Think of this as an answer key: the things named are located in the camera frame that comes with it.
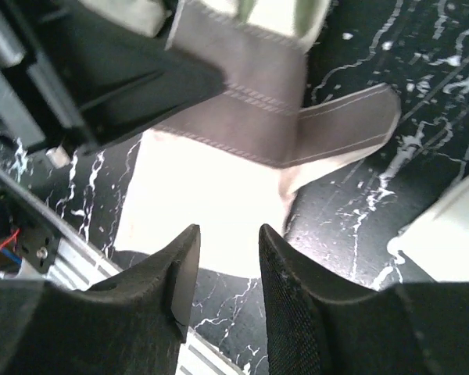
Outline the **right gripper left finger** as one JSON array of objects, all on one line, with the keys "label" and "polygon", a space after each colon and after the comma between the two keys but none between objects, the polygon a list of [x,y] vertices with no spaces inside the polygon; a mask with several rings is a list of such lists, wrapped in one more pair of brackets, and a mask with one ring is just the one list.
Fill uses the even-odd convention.
[{"label": "right gripper left finger", "polygon": [[199,270],[191,225],[131,268],[69,291],[0,280],[0,374],[172,374]]}]

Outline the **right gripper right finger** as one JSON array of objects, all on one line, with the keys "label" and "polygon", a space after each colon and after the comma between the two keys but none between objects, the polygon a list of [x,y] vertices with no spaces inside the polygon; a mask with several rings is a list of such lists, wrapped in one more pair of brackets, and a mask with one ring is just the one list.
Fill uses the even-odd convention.
[{"label": "right gripper right finger", "polygon": [[374,291],[259,232],[272,374],[469,374],[469,283]]}]

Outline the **grey palm work glove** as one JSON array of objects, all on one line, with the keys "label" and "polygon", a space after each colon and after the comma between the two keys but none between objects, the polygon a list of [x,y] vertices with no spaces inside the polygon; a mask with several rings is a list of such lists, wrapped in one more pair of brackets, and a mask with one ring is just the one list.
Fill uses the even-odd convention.
[{"label": "grey palm work glove", "polygon": [[256,278],[261,225],[282,233],[302,186],[387,143],[401,115],[387,84],[302,106],[327,9],[259,1],[242,21],[233,1],[179,3],[167,44],[220,68],[226,88],[142,135],[117,251],[153,254],[197,224],[203,269]]}]

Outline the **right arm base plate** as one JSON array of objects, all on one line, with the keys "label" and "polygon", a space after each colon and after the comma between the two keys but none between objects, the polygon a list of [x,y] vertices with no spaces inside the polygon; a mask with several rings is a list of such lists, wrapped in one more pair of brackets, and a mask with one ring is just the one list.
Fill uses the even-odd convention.
[{"label": "right arm base plate", "polygon": [[[0,162],[4,154],[0,145]],[[0,180],[0,275],[15,277],[29,266],[44,277],[57,255],[59,236],[36,205],[13,192],[16,185]]]}]

